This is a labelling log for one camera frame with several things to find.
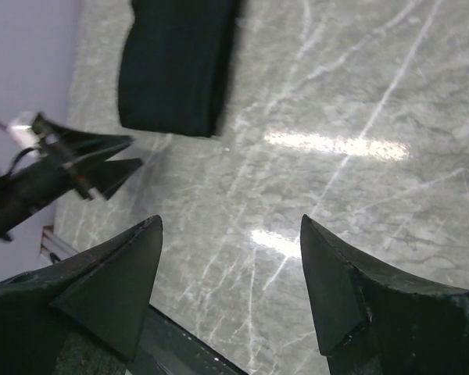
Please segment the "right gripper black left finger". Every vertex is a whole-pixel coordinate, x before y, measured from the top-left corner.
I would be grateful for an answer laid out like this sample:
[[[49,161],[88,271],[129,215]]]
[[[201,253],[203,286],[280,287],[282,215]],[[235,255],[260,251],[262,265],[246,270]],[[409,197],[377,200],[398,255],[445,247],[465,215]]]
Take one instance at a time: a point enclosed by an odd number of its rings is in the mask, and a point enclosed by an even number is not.
[[[0,374],[123,374],[137,353],[163,246],[149,217],[0,281]]]

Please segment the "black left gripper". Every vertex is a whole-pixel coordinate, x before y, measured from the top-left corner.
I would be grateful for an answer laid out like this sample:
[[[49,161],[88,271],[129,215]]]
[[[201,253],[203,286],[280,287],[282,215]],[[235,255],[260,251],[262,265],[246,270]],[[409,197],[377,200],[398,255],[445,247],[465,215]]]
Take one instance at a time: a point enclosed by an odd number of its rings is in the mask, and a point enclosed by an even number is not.
[[[0,240],[10,242],[11,229],[70,190],[93,199],[94,188],[110,200],[143,162],[139,158],[109,160],[86,172],[82,157],[102,153],[107,158],[134,142],[128,135],[68,130],[42,113],[29,112],[27,129],[34,143],[23,148],[7,173],[0,176]]]

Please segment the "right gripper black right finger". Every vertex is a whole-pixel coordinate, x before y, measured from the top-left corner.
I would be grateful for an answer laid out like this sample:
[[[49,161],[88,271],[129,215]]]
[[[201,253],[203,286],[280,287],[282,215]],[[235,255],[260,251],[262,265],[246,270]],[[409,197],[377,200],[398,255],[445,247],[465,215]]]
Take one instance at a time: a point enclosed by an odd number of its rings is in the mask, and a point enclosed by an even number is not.
[[[333,374],[469,374],[469,290],[402,271],[308,216],[303,272]]]

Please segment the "black t shirt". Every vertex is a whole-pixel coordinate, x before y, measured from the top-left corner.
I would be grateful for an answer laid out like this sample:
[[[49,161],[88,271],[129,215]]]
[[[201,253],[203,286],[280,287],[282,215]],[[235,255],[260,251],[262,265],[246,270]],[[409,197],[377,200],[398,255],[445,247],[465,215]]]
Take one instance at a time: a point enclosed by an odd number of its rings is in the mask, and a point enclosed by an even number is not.
[[[220,133],[243,1],[132,1],[117,85],[122,127]]]

